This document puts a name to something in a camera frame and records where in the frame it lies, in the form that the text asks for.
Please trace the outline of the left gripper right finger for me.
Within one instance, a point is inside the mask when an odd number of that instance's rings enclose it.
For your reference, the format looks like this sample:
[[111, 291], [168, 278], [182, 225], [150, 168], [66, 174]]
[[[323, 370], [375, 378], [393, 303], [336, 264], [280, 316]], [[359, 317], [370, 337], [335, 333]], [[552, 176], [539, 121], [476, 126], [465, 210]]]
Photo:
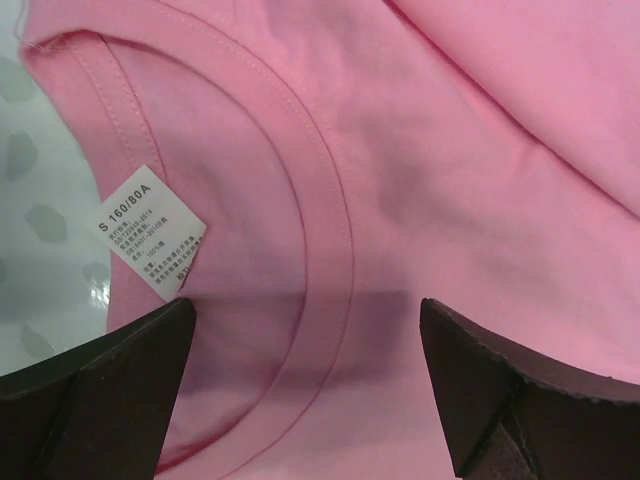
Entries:
[[459, 479], [636, 479], [639, 387], [421, 303], [420, 334]]

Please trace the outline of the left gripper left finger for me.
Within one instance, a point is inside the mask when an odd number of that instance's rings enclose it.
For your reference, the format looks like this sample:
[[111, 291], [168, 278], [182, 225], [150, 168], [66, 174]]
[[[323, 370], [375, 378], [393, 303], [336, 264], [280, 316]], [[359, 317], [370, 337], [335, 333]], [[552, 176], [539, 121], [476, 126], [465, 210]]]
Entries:
[[2, 478], [153, 478], [195, 325], [192, 302], [177, 299], [2, 376]]

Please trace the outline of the pink t-shirt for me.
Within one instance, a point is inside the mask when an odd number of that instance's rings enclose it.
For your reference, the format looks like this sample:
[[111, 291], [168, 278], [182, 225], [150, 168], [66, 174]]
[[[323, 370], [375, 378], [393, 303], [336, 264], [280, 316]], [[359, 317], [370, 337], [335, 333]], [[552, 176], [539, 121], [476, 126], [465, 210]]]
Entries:
[[21, 57], [104, 197], [206, 226], [162, 479], [450, 479], [434, 297], [639, 379], [635, 1], [34, 1]]

